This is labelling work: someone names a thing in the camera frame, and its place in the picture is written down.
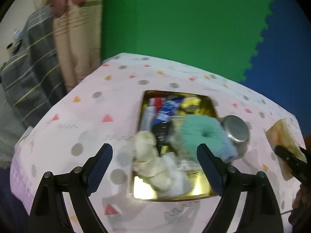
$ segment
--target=light blue fuzzy object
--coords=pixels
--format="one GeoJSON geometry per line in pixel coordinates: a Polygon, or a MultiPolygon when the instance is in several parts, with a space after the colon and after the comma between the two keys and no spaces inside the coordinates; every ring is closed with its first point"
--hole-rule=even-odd
{"type": "Polygon", "coordinates": [[[183,149],[195,160],[197,160],[197,147],[202,143],[208,146],[214,156],[221,158],[225,163],[238,157],[235,147],[215,118],[187,115],[178,132],[183,149]]]}

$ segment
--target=metal bolt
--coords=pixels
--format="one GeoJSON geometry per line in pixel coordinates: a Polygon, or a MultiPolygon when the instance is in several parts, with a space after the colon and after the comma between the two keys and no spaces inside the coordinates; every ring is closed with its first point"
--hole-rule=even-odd
{"type": "Polygon", "coordinates": [[[229,166],[228,167],[228,171],[231,173],[235,173],[236,172],[236,168],[234,166],[229,166]]]}
{"type": "Polygon", "coordinates": [[[266,174],[264,172],[262,172],[262,171],[259,171],[257,174],[261,178],[265,178],[266,177],[266,174]]]}
{"type": "Polygon", "coordinates": [[[51,172],[45,172],[44,174],[43,174],[43,176],[45,177],[45,178],[48,178],[48,177],[50,177],[51,176],[51,172]]]}
{"type": "Polygon", "coordinates": [[[77,166],[77,167],[75,167],[74,169],[73,169],[73,172],[74,173],[79,173],[79,172],[81,172],[82,171],[82,167],[81,166],[77,166]]]}

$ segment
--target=pink tablecloth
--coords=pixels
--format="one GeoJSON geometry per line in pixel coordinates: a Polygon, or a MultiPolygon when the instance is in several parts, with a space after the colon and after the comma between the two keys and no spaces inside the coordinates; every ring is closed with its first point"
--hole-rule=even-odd
{"type": "MultiPolygon", "coordinates": [[[[188,202],[148,202],[129,191],[133,135],[143,92],[148,89],[207,95],[219,117],[236,115],[247,122],[251,140],[248,151],[233,165],[241,172],[266,174],[281,212],[291,209],[299,182],[285,181],[265,136],[276,121],[285,118],[304,147],[296,118],[264,96],[219,75],[173,61],[134,54],[120,54],[103,63],[57,103],[17,146],[11,167],[11,189],[28,213],[42,175],[70,172],[110,143],[112,162],[90,200],[109,231],[201,232],[220,197],[188,202]]],[[[67,210],[76,232],[82,232],[70,199],[67,210]]],[[[243,204],[239,204],[237,216],[243,204]]],[[[238,219],[234,219],[232,228],[238,219]]]]}

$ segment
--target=table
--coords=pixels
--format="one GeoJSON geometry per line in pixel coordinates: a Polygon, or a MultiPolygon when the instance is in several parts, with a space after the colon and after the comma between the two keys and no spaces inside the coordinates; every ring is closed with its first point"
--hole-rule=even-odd
{"type": "MultiPolygon", "coordinates": [[[[285,118],[300,146],[304,140],[296,118],[266,97],[217,74],[185,64],[122,53],[106,60],[58,102],[16,146],[11,164],[11,189],[30,213],[36,189],[46,171],[55,175],[82,166],[103,143],[113,158],[98,188],[90,196],[109,232],[201,232],[219,196],[186,202],[148,202],[130,194],[133,135],[143,92],[149,89],[209,96],[219,117],[242,118],[250,128],[248,151],[233,162],[241,172],[264,170],[281,213],[291,210],[300,183],[285,181],[265,132],[285,118]]],[[[73,228],[82,232],[69,195],[64,196],[73,228]]],[[[240,200],[231,229],[243,210],[240,200]]]]}

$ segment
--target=plaid fabric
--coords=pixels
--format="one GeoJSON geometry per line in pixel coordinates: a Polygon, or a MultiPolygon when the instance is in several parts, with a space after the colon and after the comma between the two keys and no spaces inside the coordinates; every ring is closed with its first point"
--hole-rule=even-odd
{"type": "Polygon", "coordinates": [[[25,127],[34,127],[65,96],[50,6],[35,11],[28,18],[22,46],[1,67],[1,78],[7,102],[25,127]]]}

